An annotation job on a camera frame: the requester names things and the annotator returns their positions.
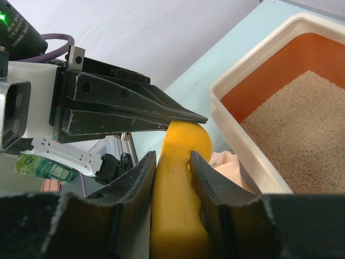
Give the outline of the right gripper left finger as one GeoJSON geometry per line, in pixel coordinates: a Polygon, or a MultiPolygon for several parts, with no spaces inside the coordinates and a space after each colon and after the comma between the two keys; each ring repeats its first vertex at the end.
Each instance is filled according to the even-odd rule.
{"type": "Polygon", "coordinates": [[[1,195],[1,258],[148,258],[156,153],[82,198],[1,195]]]}

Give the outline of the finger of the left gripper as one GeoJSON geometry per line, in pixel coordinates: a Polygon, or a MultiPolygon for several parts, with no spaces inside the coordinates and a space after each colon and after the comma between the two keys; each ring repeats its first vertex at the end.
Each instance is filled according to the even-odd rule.
{"type": "Polygon", "coordinates": [[[138,72],[90,58],[84,58],[81,70],[58,59],[50,64],[57,66],[57,73],[49,124],[59,143],[165,131],[172,121],[207,122],[138,72]]]}

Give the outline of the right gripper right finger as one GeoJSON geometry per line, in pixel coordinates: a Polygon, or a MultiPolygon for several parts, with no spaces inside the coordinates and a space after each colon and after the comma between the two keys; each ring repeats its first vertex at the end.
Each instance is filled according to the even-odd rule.
{"type": "Polygon", "coordinates": [[[255,195],[197,152],[190,169],[213,258],[344,258],[344,195],[255,195]]]}

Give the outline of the yellow plastic scoop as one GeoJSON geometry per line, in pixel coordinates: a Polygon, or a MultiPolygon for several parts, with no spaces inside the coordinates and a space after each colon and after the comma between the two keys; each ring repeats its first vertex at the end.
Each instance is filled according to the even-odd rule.
{"type": "Polygon", "coordinates": [[[173,121],[164,137],[151,204],[151,258],[210,258],[201,201],[192,185],[190,153],[209,161],[212,142],[199,124],[173,121]]]}

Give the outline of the pink cat litter bag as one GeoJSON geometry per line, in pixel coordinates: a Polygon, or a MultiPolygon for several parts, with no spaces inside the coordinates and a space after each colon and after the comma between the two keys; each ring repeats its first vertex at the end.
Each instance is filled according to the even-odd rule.
{"type": "Polygon", "coordinates": [[[230,151],[212,152],[209,162],[210,166],[214,168],[221,175],[234,182],[239,187],[253,193],[259,194],[243,178],[240,171],[239,158],[236,154],[230,151]]]}

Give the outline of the white orange litter box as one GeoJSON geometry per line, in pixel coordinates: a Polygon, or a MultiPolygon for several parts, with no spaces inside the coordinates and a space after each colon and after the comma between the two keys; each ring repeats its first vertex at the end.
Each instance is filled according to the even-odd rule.
{"type": "Polygon", "coordinates": [[[262,193],[344,193],[344,25],[282,23],[210,87],[211,114],[262,193]]]}

